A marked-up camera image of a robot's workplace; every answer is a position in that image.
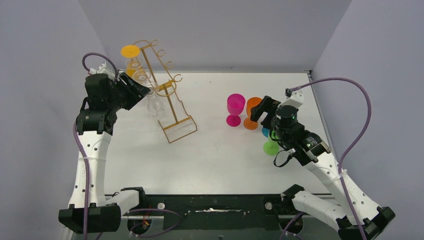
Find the magenta plastic wine glass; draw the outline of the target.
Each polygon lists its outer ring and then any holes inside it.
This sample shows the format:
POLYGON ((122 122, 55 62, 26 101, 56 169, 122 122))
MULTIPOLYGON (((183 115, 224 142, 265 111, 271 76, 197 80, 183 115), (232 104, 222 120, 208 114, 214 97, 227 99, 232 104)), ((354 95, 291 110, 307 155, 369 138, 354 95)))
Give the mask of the magenta plastic wine glass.
POLYGON ((243 112, 246 99, 239 93, 233 93, 226 100, 227 111, 229 115, 226 117, 226 123, 230 127, 237 127, 241 124, 240 114, 243 112))

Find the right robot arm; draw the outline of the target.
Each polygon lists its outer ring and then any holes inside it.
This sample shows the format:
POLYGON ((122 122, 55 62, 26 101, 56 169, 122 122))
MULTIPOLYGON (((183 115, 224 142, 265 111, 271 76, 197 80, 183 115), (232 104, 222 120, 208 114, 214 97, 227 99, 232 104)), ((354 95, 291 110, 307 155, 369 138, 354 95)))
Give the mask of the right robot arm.
POLYGON ((283 102, 265 96, 258 105, 251 107, 249 118, 257 122, 266 113, 261 125, 269 129, 269 142, 288 152, 288 161, 296 159, 314 174, 336 203, 321 199, 297 184, 282 193, 282 202, 327 224, 342 240, 374 240, 395 218, 395 213, 370 199, 345 169, 338 170, 330 147, 298 122, 297 114, 303 103, 302 93, 293 93, 283 102))

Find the blue plastic wine glass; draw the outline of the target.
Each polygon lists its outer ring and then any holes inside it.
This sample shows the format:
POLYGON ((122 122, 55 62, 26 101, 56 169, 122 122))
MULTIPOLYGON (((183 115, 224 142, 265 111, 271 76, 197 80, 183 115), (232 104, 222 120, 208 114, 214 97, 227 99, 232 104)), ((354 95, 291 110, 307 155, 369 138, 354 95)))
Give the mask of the blue plastic wine glass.
POLYGON ((262 132, 262 134, 263 134, 263 136, 264 136, 265 138, 268 138, 268 137, 269 137, 269 134, 270 134, 270 129, 268 129, 268 128, 266 128, 266 127, 263 127, 263 128, 261 129, 261 132, 262 132))

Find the green plastic wine glass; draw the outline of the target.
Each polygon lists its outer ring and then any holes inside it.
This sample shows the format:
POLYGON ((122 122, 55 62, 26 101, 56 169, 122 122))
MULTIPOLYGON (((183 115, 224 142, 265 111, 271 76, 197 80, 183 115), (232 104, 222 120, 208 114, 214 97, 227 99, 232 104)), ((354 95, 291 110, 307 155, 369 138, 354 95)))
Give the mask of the green plastic wine glass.
POLYGON ((271 138, 268 138, 268 140, 263 144, 262 149, 265 154, 269 156, 275 156, 280 151, 280 146, 276 141, 273 141, 271 138))

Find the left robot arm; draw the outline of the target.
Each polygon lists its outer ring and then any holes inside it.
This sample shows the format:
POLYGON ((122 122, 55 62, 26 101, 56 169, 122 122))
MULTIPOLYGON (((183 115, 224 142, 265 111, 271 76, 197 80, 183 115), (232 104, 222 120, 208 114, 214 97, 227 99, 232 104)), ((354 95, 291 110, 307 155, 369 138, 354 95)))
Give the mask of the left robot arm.
POLYGON ((85 79, 87 96, 74 122, 73 134, 78 147, 77 170, 68 205, 58 220, 76 234, 115 232, 121 217, 145 199, 142 187, 126 187, 106 199, 105 170, 114 124, 121 109, 130 110, 150 93, 125 72, 113 80, 106 73, 85 79))

